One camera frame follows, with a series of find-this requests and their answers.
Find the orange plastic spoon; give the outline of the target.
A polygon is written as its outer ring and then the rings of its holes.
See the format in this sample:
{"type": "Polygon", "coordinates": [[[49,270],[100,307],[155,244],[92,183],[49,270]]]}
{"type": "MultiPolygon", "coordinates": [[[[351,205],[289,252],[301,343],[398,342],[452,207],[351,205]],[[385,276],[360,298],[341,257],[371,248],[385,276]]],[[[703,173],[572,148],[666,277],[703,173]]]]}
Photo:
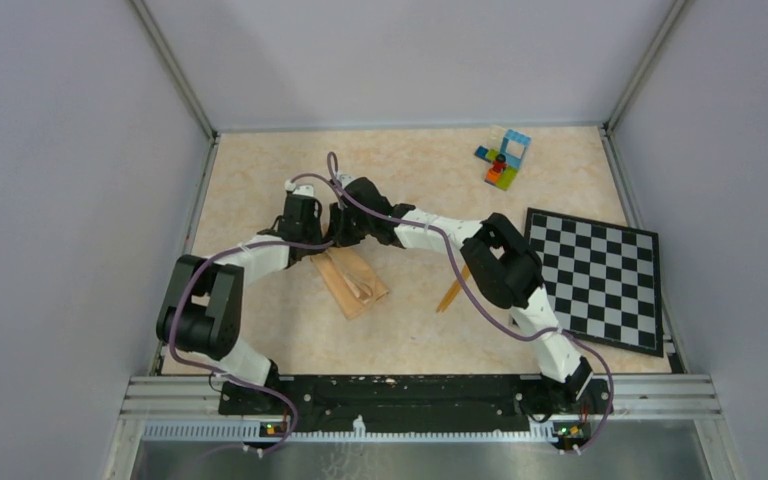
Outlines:
{"type": "MultiPolygon", "coordinates": [[[[460,278],[463,280],[466,280],[469,278],[469,276],[470,276],[469,267],[467,265],[464,265],[463,268],[460,270],[460,278]]],[[[450,288],[445,293],[445,295],[443,296],[443,298],[441,299],[441,301],[439,302],[435,312],[436,313],[445,312],[461,291],[462,291],[462,285],[459,279],[456,278],[455,281],[450,286],[450,288]]]]}

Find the aluminium frame profile front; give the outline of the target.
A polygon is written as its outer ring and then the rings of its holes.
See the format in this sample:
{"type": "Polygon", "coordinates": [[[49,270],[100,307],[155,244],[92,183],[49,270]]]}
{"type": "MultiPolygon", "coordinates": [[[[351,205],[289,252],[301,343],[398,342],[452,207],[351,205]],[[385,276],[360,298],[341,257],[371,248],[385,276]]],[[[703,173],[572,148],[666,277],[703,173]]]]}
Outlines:
{"type": "Polygon", "coordinates": [[[230,441],[274,444],[282,438],[294,442],[547,442],[564,438],[584,442],[602,419],[655,421],[716,419],[721,414],[711,380],[704,375],[620,374],[598,376],[608,385],[611,410],[594,420],[564,416],[525,431],[489,433],[372,433],[356,419],[348,431],[302,433],[296,431],[299,414],[284,422],[275,416],[224,416],[218,405],[218,380],[196,376],[135,377],[127,387],[120,415],[144,424],[150,440],[230,441]]]}

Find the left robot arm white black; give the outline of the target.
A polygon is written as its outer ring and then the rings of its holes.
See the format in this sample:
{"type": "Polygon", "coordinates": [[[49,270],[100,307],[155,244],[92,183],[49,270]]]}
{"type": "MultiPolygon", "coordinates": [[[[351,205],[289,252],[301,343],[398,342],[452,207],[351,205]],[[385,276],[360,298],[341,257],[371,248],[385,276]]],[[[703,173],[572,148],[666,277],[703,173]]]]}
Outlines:
{"type": "Polygon", "coordinates": [[[243,401],[257,413],[279,404],[275,366],[241,336],[247,287],[325,248],[322,204],[312,193],[289,193],[269,229],[209,258],[176,261],[156,323],[156,335],[182,365],[220,374],[244,385],[243,401]]]}

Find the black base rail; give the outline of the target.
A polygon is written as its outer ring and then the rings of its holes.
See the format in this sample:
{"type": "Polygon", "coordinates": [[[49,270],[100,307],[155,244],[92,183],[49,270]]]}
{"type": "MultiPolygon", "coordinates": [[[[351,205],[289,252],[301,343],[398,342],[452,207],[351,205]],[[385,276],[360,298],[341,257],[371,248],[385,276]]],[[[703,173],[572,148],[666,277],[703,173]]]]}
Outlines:
{"type": "Polygon", "coordinates": [[[341,432],[362,420],[372,433],[525,431],[569,416],[594,420],[610,411],[608,385],[591,381],[574,400],[539,375],[296,375],[268,381],[267,392],[222,386],[224,416],[275,416],[296,431],[341,432]]]}

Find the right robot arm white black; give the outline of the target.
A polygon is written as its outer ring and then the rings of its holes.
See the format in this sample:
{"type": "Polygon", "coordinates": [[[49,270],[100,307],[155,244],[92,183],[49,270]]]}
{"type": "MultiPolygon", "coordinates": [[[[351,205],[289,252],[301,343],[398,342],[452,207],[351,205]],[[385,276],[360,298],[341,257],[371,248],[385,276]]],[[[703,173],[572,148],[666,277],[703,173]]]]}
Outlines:
{"type": "Polygon", "coordinates": [[[479,296],[514,320],[503,332],[533,342],[540,374],[549,380],[549,404],[572,412],[586,400],[592,367],[564,334],[550,305],[539,256],[506,216],[451,219],[392,204],[366,177],[336,174],[331,182],[345,206],[331,234],[337,244],[371,236],[383,245],[434,251],[465,264],[479,296]]]}

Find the black white checkerboard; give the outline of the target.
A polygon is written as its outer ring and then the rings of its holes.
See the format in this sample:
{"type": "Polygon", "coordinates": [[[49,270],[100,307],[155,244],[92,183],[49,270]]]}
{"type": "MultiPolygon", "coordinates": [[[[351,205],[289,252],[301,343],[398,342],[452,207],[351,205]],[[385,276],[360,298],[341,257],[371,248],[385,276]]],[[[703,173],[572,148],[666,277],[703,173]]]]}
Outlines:
{"type": "Polygon", "coordinates": [[[530,208],[524,235],[565,330],[621,350],[664,354],[657,233],[530,208]]]}

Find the peach cloth napkin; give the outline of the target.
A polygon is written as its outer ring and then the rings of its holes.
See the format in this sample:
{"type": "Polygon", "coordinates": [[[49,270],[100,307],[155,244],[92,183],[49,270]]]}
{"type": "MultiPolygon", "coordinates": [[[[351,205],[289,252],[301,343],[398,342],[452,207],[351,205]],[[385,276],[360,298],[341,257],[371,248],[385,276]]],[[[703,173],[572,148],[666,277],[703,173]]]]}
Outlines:
{"type": "Polygon", "coordinates": [[[329,248],[310,260],[347,320],[358,318],[389,294],[372,267],[352,248],[329,248]]]}

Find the colourful toy brick model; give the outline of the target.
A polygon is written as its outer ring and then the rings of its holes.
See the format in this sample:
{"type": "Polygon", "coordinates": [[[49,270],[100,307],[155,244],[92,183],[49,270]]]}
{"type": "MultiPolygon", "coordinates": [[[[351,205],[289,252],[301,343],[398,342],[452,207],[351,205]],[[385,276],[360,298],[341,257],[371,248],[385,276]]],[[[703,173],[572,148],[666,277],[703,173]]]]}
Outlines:
{"type": "Polygon", "coordinates": [[[532,138],[501,126],[489,128],[489,144],[479,145],[473,155],[488,164],[484,182],[507,191],[524,164],[532,138]]]}

